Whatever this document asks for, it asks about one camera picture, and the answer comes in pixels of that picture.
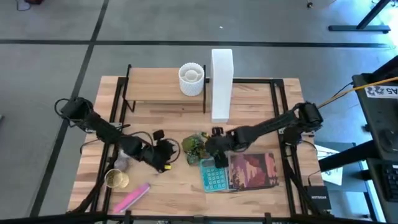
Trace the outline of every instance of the book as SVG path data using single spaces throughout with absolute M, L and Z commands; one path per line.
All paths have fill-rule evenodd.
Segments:
M 279 185 L 273 153 L 236 154 L 229 157 L 229 188 L 237 191 Z

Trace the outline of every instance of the pink marker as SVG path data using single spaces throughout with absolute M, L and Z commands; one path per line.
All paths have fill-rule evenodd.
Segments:
M 138 201 L 150 189 L 149 183 L 140 186 L 138 189 L 133 190 L 123 201 L 115 206 L 114 213 L 124 212 L 136 201 Z

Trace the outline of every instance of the gray floor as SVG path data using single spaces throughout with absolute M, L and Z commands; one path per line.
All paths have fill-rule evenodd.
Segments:
M 13 0 L 0 2 L 0 39 L 89 40 L 102 1 L 53 0 L 17 12 Z M 370 0 L 338 0 L 329 8 L 307 10 L 305 1 L 110 0 L 99 40 L 228 40 L 267 42 L 396 43 L 394 33 L 330 33 L 327 25 L 356 24 Z M 396 24 L 393 9 L 381 14 Z M 380 24 L 379 18 L 373 22 Z M 24 217 L 44 173 L 61 120 L 56 99 L 73 90 L 87 45 L 0 45 L 0 218 Z M 94 100 L 102 75 L 124 75 L 126 66 L 179 67 L 210 63 L 219 47 L 96 46 L 80 96 Z M 321 103 L 351 76 L 372 72 L 397 55 L 393 49 L 227 47 L 237 77 L 295 77 L 306 100 Z M 354 93 L 322 109 L 318 141 L 361 143 L 364 118 Z M 84 134 L 69 129 L 41 214 L 65 212 Z

